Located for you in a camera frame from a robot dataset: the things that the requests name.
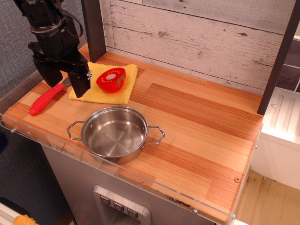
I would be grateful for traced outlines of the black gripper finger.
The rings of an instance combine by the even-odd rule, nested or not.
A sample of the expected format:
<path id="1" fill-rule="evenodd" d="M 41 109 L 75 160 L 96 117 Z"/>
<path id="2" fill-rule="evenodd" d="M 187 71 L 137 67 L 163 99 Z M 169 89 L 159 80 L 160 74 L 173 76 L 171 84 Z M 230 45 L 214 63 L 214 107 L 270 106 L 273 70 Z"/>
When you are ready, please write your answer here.
<path id="1" fill-rule="evenodd" d="M 60 70 L 57 67 L 53 66 L 52 63 L 43 62 L 38 60 L 37 58 L 34 58 L 33 62 L 42 78 L 50 87 L 54 87 L 62 80 L 63 76 Z"/>
<path id="2" fill-rule="evenodd" d="M 81 98 L 90 89 L 90 80 L 86 73 L 69 72 L 68 77 L 77 98 Z"/>

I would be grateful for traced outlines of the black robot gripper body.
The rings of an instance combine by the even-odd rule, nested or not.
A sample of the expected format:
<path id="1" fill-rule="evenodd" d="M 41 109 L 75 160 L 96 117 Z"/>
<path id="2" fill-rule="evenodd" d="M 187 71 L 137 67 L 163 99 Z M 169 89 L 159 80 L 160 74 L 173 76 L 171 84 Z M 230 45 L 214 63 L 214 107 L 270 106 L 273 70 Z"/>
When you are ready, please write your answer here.
<path id="1" fill-rule="evenodd" d="M 79 53 L 79 38 L 73 22 L 51 22 L 41 27 L 30 26 L 37 42 L 31 42 L 28 47 L 33 51 L 33 58 L 43 62 L 50 62 L 60 72 L 86 73 L 90 80 L 86 58 Z"/>

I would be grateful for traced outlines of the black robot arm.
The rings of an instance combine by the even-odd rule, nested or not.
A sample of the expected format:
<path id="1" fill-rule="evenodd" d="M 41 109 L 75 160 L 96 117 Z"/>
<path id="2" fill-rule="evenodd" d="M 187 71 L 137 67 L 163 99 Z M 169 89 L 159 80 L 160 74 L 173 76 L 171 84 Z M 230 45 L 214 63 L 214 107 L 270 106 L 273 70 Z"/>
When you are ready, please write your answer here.
<path id="1" fill-rule="evenodd" d="M 66 72 L 76 96 L 82 97 L 90 89 L 91 71 L 87 59 L 78 51 L 83 33 L 76 31 L 77 19 L 61 9 L 61 0 L 17 0 L 15 4 L 37 38 L 28 47 L 43 79 L 54 87 Z"/>

